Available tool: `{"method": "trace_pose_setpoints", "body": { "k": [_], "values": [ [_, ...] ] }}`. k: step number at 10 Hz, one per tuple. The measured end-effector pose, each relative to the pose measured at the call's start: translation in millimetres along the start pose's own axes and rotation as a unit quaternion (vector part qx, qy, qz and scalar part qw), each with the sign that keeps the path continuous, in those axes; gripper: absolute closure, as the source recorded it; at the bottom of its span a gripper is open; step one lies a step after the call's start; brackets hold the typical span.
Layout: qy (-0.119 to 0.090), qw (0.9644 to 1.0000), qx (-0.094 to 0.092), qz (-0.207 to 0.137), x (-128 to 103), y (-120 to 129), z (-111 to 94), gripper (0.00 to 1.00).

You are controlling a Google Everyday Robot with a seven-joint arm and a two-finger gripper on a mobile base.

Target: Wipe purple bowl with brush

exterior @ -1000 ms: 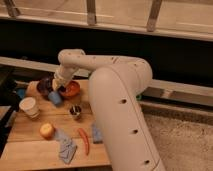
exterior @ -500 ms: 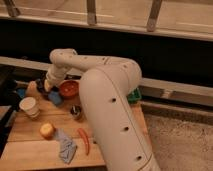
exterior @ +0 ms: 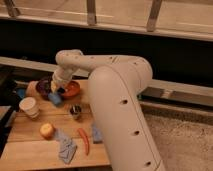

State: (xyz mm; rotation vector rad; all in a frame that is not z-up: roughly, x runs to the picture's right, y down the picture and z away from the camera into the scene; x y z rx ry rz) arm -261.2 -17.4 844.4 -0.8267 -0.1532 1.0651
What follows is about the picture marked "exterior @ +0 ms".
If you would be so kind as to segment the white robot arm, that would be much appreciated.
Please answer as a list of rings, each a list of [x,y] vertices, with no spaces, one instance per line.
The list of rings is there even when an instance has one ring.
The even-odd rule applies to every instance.
[[[88,98],[113,171],[166,171],[137,95],[152,80],[149,62],[129,55],[56,54],[53,81],[66,86],[78,69],[90,73]]]

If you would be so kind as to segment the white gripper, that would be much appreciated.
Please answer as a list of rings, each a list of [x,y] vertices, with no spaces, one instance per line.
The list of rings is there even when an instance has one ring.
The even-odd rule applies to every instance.
[[[72,69],[64,69],[62,67],[58,67],[53,75],[52,81],[55,85],[55,88],[58,89],[57,92],[60,94],[65,93],[65,88],[68,83],[72,80],[72,75],[74,71]]]

